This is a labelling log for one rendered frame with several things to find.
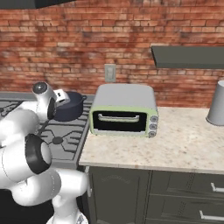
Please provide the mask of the grey cylindrical container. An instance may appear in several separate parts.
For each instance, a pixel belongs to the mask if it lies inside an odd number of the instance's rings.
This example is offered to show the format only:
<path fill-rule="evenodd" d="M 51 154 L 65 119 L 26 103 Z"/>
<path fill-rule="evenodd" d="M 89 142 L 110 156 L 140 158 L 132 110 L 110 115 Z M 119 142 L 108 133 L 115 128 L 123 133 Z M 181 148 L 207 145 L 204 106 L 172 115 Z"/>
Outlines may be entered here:
<path fill-rule="evenodd" d="M 206 120 L 212 125 L 224 126 L 224 80 L 217 82 Z"/>

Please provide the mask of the dark blue pot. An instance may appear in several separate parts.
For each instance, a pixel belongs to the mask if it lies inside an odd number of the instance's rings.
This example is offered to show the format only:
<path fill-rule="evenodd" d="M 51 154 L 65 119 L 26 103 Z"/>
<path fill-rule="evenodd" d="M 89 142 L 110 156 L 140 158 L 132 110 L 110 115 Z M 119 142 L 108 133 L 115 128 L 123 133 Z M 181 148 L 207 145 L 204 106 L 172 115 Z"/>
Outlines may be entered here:
<path fill-rule="evenodd" d="M 70 102 L 57 107 L 54 119 L 58 122 L 70 122 L 82 115 L 85 95 L 77 92 L 67 92 Z"/>

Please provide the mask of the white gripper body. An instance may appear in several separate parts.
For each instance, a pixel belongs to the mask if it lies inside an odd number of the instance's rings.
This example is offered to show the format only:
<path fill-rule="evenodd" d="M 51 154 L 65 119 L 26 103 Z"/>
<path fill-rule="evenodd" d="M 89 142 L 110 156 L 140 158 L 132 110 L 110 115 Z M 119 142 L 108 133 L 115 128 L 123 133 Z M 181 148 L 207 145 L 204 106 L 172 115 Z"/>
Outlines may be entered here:
<path fill-rule="evenodd" d="M 58 107 L 60 107 L 60 106 L 63 106 L 63 105 L 65 105 L 65 104 L 69 103 L 69 102 L 70 102 L 69 99 L 58 99 L 58 100 L 56 101 L 56 105 L 57 105 Z"/>

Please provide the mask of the grey gas hob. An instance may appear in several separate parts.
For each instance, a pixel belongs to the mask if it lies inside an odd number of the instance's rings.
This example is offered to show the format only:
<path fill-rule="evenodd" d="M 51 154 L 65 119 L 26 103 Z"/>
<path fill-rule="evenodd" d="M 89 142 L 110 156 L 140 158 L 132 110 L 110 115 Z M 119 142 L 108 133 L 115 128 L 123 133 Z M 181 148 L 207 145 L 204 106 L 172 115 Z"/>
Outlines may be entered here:
<path fill-rule="evenodd" d="M 71 122 L 42 122 L 37 135 L 45 140 L 52 151 L 52 167 L 76 169 L 86 141 L 89 122 L 88 113 L 94 96 L 87 94 L 82 115 Z M 34 101 L 30 93 L 0 92 L 0 119 L 23 101 Z"/>

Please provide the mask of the black toaster oven door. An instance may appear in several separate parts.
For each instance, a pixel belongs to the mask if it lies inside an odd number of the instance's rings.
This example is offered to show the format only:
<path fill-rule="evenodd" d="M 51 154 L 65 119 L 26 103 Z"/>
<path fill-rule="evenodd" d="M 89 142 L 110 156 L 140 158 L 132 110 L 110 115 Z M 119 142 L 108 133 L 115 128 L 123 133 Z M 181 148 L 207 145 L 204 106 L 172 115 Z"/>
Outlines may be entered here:
<path fill-rule="evenodd" d="M 139 122 L 102 122 L 98 119 L 99 114 L 120 117 L 140 116 L 140 120 Z M 141 132 L 145 131 L 146 121 L 147 115 L 143 112 L 99 110 L 93 113 L 93 123 L 96 130 Z"/>

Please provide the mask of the dark grey wall shelf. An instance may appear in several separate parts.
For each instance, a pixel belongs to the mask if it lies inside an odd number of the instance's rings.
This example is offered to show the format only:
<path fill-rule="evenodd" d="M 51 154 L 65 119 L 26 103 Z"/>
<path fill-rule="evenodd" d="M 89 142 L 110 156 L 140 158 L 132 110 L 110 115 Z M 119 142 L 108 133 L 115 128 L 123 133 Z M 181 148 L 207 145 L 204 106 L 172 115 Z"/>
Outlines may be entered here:
<path fill-rule="evenodd" d="M 224 46 L 153 45 L 156 68 L 224 69 Z"/>

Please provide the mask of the dark grey drawer front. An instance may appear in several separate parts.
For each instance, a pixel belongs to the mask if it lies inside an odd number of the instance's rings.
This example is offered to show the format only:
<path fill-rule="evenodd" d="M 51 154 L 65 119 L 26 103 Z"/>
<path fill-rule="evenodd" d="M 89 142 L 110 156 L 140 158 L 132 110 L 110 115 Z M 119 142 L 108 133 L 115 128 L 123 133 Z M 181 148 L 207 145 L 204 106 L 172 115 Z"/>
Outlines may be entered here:
<path fill-rule="evenodd" d="M 154 171 L 150 193 L 224 200 L 223 192 L 213 192 L 211 183 L 224 188 L 224 175 L 175 171 Z"/>
<path fill-rule="evenodd" d="M 224 221 L 202 220 L 200 210 L 206 215 L 224 217 L 224 200 L 150 195 L 146 219 L 149 221 L 224 224 Z"/>

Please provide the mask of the dark range hood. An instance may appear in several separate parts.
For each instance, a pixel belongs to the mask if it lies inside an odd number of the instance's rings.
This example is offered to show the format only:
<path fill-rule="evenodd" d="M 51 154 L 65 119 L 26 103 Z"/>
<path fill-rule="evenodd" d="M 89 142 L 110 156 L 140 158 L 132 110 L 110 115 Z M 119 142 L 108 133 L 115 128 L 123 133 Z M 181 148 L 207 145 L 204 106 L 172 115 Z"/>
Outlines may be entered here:
<path fill-rule="evenodd" d="M 40 9 L 75 0 L 0 0 L 0 10 Z"/>

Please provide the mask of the green and grey toaster oven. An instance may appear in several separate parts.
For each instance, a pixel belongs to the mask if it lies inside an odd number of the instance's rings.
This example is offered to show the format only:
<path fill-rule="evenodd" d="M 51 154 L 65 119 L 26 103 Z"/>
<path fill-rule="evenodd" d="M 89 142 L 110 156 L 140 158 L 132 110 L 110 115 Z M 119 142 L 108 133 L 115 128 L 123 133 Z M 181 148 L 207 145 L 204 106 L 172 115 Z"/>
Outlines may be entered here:
<path fill-rule="evenodd" d="M 93 113 L 99 110 L 143 112 L 147 115 L 145 131 L 97 130 L 94 128 Z M 158 116 L 158 107 L 152 87 L 140 84 L 103 84 L 98 87 L 89 112 L 90 131 L 95 135 L 149 137 L 150 131 L 155 131 L 157 134 L 158 129 L 150 129 L 152 123 L 158 126 L 158 121 L 151 122 L 151 116 Z"/>

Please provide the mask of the dark grey cupboard door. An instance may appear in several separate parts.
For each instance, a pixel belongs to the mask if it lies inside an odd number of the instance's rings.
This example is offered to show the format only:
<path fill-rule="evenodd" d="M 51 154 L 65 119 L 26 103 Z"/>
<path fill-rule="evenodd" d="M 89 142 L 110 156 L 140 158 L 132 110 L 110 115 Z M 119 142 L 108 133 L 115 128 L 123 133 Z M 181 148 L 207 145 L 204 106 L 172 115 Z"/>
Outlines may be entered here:
<path fill-rule="evenodd" d="M 144 170 L 91 167 L 91 224 L 143 224 L 149 172 Z"/>

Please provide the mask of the grey wall socket plate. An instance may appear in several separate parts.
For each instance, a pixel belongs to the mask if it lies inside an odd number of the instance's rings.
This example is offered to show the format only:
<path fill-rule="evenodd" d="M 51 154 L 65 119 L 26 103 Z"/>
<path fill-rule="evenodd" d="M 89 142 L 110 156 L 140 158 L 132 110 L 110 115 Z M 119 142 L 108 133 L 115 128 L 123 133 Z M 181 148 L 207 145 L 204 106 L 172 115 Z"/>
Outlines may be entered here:
<path fill-rule="evenodd" d="M 106 82 L 116 81 L 116 65 L 115 64 L 105 64 L 104 73 L 105 73 Z"/>

